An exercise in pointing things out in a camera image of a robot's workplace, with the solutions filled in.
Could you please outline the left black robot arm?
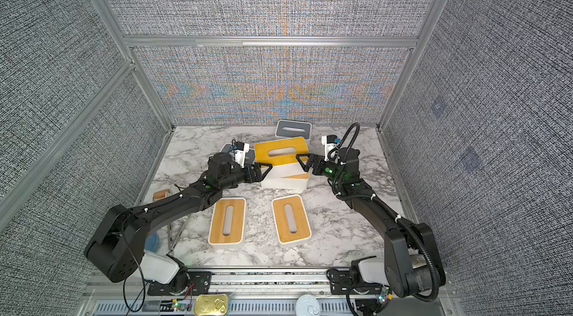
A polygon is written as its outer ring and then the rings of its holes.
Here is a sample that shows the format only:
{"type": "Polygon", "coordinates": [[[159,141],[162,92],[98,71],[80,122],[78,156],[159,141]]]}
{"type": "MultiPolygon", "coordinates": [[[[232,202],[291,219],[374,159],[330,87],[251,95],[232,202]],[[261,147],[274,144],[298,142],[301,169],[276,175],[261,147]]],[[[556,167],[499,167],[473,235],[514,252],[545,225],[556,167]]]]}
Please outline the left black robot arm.
{"type": "Polygon", "coordinates": [[[84,249],[85,257],[113,283],[140,274],[153,287],[173,295],[187,291],[187,267],[171,256],[145,256],[148,234],[188,214],[204,211],[222,198],[222,192],[241,183],[262,182],[273,166],[255,162],[241,166],[225,153],[211,156],[207,170],[188,187],[157,202],[110,208],[84,249]]]}

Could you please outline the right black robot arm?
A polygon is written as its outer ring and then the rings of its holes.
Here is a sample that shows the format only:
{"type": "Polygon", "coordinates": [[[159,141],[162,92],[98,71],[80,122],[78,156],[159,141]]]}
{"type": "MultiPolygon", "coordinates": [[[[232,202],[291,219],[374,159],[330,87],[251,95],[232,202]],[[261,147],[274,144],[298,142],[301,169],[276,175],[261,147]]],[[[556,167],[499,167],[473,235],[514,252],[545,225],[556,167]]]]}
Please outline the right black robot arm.
{"type": "Polygon", "coordinates": [[[304,153],[295,158],[303,171],[326,177],[334,196],[361,214],[383,238],[383,272],[398,297],[432,302],[446,284],[446,275],[432,229],[413,223],[389,207],[361,177],[359,150],[344,148],[341,162],[304,153]]]}

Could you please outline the yellow lid tissue box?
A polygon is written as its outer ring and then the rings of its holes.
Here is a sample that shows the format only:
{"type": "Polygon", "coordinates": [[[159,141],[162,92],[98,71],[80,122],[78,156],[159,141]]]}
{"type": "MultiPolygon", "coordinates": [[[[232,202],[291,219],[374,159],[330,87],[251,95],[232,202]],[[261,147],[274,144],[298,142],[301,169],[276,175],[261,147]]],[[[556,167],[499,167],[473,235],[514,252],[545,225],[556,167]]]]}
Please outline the yellow lid tissue box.
{"type": "Polygon", "coordinates": [[[306,153],[309,153],[309,150],[307,141],[303,137],[255,144],[256,162],[272,165],[266,180],[302,176],[304,171],[296,156],[306,153]]]}

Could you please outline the large bamboo lid tissue box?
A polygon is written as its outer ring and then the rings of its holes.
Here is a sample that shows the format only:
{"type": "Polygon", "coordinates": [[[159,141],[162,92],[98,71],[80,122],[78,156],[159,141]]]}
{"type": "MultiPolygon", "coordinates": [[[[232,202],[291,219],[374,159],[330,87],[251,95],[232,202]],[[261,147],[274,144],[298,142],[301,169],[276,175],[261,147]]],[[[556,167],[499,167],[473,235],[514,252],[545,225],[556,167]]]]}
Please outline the large bamboo lid tissue box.
{"type": "Polygon", "coordinates": [[[307,188],[310,174],[298,174],[288,177],[272,177],[270,174],[261,182],[262,188],[303,191],[307,188]]]}

